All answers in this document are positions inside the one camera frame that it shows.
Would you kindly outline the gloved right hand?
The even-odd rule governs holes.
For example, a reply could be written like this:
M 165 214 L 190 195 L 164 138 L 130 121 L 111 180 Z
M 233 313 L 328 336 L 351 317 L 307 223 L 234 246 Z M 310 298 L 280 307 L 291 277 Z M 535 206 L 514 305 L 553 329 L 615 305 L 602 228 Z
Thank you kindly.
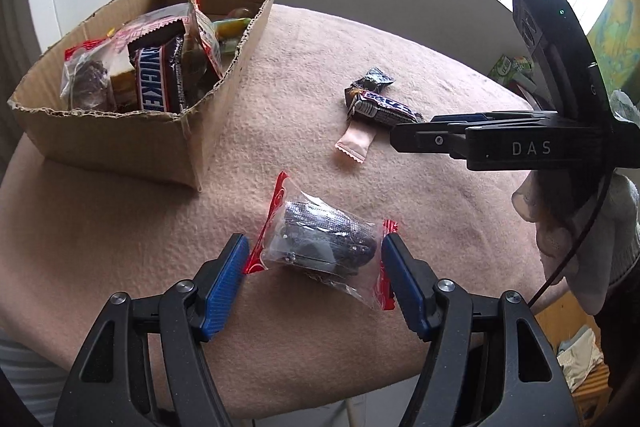
M 582 188 L 587 199 L 577 202 Z M 566 171 L 532 171 L 512 205 L 536 227 L 544 276 L 553 285 L 564 280 L 582 309 L 598 314 L 639 261 L 637 185 L 620 173 L 582 187 Z

